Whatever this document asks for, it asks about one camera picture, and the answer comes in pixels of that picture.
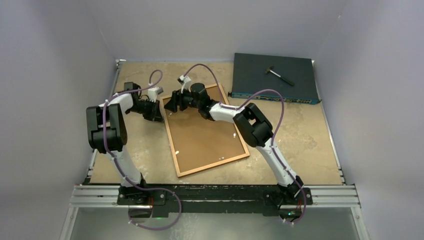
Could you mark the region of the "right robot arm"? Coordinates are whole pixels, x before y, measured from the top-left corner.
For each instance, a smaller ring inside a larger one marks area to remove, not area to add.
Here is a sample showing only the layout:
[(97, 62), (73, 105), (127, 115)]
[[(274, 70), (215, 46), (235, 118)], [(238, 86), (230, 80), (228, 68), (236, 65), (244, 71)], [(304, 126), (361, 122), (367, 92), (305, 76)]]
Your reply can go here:
[(173, 91), (171, 99), (164, 105), (166, 110), (173, 113), (188, 107), (197, 109), (206, 120), (235, 124), (242, 139), (250, 147), (256, 148), (271, 168), (284, 202), (292, 204), (300, 195), (306, 195), (301, 178), (275, 144), (276, 132), (271, 122), (249, 99), (240, 106), (223, 104), (209, 96), (204, 84), (195, 83), (189, 90)]

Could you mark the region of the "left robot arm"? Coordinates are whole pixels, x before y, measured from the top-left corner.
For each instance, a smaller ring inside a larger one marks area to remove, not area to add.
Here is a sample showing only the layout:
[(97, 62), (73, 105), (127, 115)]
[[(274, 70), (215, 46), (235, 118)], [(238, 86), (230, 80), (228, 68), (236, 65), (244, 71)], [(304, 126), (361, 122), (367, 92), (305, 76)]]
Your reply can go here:
[(163, 88), (150, 84), (146, 88), (146, 98), (143, 98), (142, 90), (138, 84), (126, 82), (123, 91), (114, 93), (100, 105), (88, 107), (85, 112), (90, 147), (109, 157), (121, 178), (120, 193), (129, 195), (138, 205), (148, 201), (149, 191), (126, 147), (128, 133), (124, 115), (133, 112), (147, 121), (164, 121), (158, 99)]

